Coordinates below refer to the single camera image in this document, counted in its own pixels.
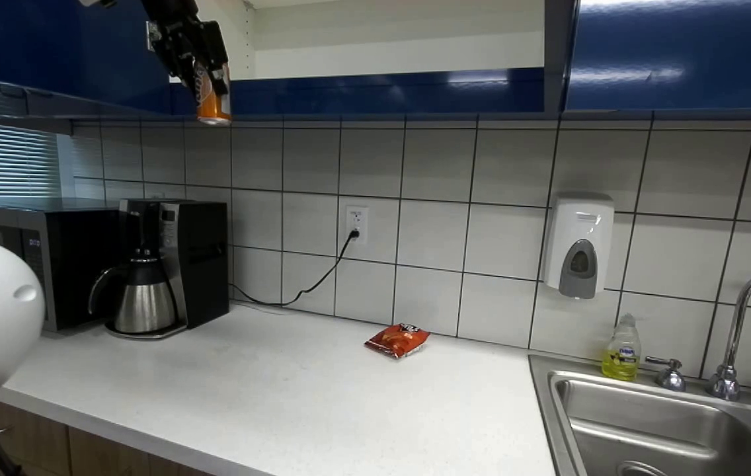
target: tile backsplash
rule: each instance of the tile backsplash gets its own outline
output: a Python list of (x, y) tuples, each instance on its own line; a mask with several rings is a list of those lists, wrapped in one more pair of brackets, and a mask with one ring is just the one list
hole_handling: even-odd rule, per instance
[[(80, 121), (57, 156), (67, 196), (229, 203), (232, 281), (268, 302), (315, 283), (364, 207), (367, 244), (295, 303), (350, 320), (593, 360), (631, 312), (644, 355), (709, 373), (751, 278), (751, 119)], [(598, 298), (541, 286), (554, 192), (617, 203)]]

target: black coffee maker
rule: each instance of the black coffee maker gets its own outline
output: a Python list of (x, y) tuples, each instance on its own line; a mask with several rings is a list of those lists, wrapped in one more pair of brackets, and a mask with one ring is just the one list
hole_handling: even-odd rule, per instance
[(228, 203), (158, 200), (160, 255), (172, 283), (178, 318), (203, 324), (229, 308), (228, 293)]
[(121, 203), (123, 263), (109, 267), (90, 289), (86, 312), (105, 314), (114, 333), (153, 337), (174, 330), (178, 303), (160, 258), (160, 203)]

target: upper cabinet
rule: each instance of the upper cabinet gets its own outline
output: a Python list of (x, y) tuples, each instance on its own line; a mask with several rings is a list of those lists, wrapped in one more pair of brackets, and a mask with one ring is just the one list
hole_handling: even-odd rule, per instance
[(197, 6), (223, 27), (236, 117), (544, 111), (544, 0)]
[(544, 0), (237, 0), (208, 6), (232, 80), (541, 68)]
[[(236, 117), (751, 111), (751, 0), (195, 0)], [(139, 0), (0, 0), (0, 111), (192, 117)]]
[(751, 0), (581, 0), (568, 111), (751, 111)]
[(145, 51), (142, 3), (0, 0), (0, 111), (100, 111), (76, 97), (168, 111), (163, 66)]

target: power cord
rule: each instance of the power cord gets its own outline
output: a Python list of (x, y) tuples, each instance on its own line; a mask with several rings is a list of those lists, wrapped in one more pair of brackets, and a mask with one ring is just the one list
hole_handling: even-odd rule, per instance
[(293, 302), (298, 302), (305, 293), (311, 293), (311, 290), (318, 290), (324, 281), (327, 281), (327, 274), (330, 271), (335, 271), (339, 270), (339, 263), (344, 261), (344, 255), (347, 255), (347, 248), (350, 248), (350, 244), (351, 240), (357, 240), (359, 238), (359, 229), (351, 229), (350, 234), (347, 234), (347, 244), (344, 244), (344, 248), (342, 248), (342, 253), (334, 258), (334, 263), (327, 267), (327, 271), (318, 281), (318, 283), (311, 283), (309, 289), (302, 289), (293, 298), (289, 298), (289, 302), (262, 302), (262, 298), (254, 298), (254, 296), (248, 296), (241, 286), (236, 286), (236, 283), (228, 283), (229, 289), (236, 289), (246, 302), (250, 302), (250, 303), (258, 303), (258, 307), (290, 307)]

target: soap dispenser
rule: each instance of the soap dispenser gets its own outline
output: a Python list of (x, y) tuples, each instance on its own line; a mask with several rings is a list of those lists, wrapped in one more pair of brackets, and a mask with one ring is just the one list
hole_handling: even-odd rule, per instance
[(544, 248), (544, 286), (593, 298), (611, 267), (614, 203), (607, 196), (558, 196)]

